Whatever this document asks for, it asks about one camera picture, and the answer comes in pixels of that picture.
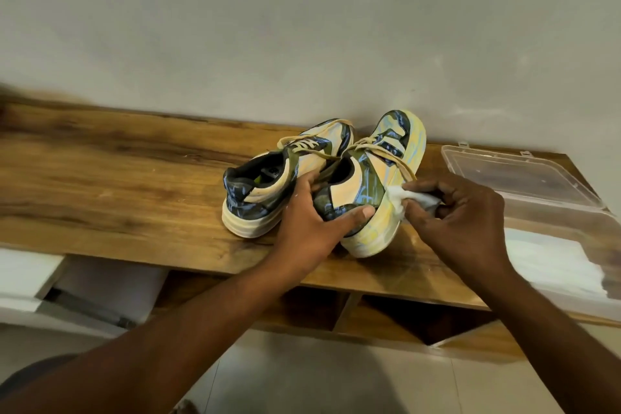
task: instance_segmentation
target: person's right arm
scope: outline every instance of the person's right arm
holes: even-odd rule
[[[561,408],[568,413],[621,413],[621,360],[513,269],[504,240],[502,197],[453,174],[403,188],[442,196],[439,219],[404,200],[408,221],[499,316]]]

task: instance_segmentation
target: fingernail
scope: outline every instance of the fingernail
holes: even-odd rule
[[[375,214],[375,208],[372,206],[365,206],[362,210],[362,214],[368,220],[372,215]]]

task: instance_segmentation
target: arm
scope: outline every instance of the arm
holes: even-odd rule
[[[0,412],[168,414],[261,312],[372,216],[370,206],[323,222],[312,206],[315,177],[298,179],[259,265],[35,380],[1,402]]]
[[[412,200],[420,238],[500,317],[565,412],[621,412],[621,360],[520,277],[504,241],[504,200],[453,174],[404,189],[440,194],[435,219]]]

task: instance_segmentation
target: white shoe sole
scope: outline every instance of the white shoe sole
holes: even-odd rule
[[[418,126],[420,136],[416,141],[410,141],[403,157],[412,171],[416,172],[425,153],[427,135],[425,127],[416,116],[408,114],[408,119],[411,125]],[[401,185],[403,182],[403,176],[397,171],[390,183],[384,183],[384,189],[390,185]],[[352,237],[341,239],[341,245],[357,259],[374,256],[388,247],[397,234],[399,225],[400,220],[394,213],[394,206],[388,199],[388,194],[384,193],[379,207],[366,226]]]
[[[263,236],[280,222],[280,218],[283,216],[283,209],[286,205],[287,200],[283,200],[282,203],[267,216],[257,220],[243,220],[229,211],[227,208],[227,200],[224,200],[222,203],[222,223],[229,231],[239,237],[250,239],[252,237]]]

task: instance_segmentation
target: wooden tabletop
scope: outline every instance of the wooden tabletop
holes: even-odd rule
[[[236,274],[275,232],[244,240],[224,228],[222,173],[301,129],[5,98],[0,243]],[[447,170],[440,148],[427,144],[419,176]],[[586,183],[564,154],[531,152]],[[337,248],[303,284],[485,307],[406,224],[377,256]]]

